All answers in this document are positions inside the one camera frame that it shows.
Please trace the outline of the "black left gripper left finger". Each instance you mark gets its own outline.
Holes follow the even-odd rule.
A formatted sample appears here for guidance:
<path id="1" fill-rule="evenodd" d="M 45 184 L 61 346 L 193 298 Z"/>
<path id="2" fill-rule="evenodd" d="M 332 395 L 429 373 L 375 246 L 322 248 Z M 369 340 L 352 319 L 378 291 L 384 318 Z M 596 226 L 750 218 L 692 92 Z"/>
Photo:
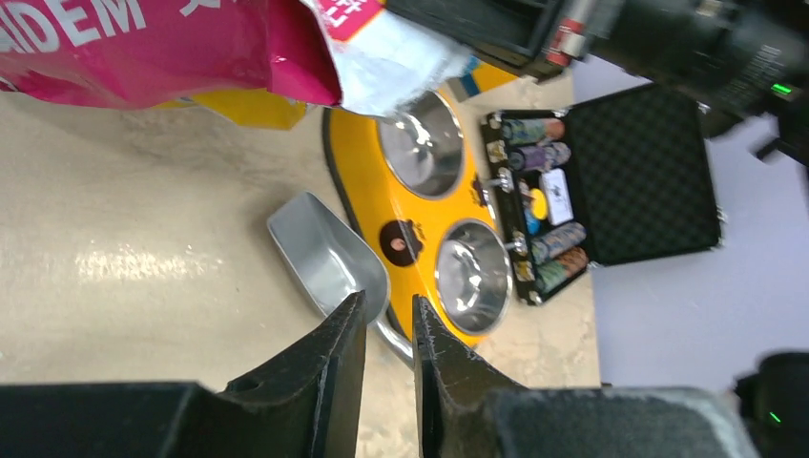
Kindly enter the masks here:
<path id="1" fill-rule="evenodd" d="M 196 382 L 4 385 L 5 457 L 351 457 L 364 293 L 221 392 Z"/>

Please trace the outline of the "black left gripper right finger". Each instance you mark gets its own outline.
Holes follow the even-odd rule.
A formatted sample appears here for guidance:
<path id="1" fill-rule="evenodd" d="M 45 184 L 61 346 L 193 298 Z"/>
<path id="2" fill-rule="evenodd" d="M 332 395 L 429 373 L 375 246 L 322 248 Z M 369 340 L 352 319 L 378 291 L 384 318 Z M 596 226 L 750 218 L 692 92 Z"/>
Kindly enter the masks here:
<path id="1" fill-rule="evenodd" d="M 695 388 L 528 388 L 413 298 L 424 457 L 755 457 L 739 417 Z"/>

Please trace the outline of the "silver metal food scoop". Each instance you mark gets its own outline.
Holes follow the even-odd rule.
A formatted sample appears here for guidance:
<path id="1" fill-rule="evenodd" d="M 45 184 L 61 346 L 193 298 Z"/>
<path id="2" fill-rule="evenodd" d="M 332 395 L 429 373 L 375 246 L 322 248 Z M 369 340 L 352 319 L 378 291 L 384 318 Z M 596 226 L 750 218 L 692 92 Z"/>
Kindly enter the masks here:
<path id="1" fill-rule="evenodd" d="M 291 276 L 313 307 L 329 316 L 356 292 L 366 297 L 366 321 L 387 347 L 413 366 L 411 343 L 386 317 L 391 282 L 374 251 L 323 201 L 302 192 L 266 220 L 266 227 Z"/>

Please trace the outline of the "pet food bag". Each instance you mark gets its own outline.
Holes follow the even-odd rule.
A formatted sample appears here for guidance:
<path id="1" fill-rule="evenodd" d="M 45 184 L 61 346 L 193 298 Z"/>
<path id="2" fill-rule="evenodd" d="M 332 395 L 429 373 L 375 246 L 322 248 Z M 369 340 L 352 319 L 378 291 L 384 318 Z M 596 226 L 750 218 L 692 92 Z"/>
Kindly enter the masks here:
<path id="1" fill-rule="evenodd" d="M 1 88 L 64 105 L 205 107 L 288 130 L 312 108 L 388 116 L 469 49 L 382 1 L 5 1 Z"/>

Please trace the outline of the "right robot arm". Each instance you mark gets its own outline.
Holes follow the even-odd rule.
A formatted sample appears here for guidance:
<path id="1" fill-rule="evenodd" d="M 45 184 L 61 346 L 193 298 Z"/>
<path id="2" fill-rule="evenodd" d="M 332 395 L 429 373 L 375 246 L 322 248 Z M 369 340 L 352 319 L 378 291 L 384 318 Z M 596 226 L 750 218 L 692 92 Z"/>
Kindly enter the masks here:
<path id="1" fill-rule="evenodd" d="M 808 161 L 804 1 L 392 0 L 385 8 L 514 75 L 547 80 L 595 56 L 707 106 L 709 136 L 772 115 L 756 150 Z"/>

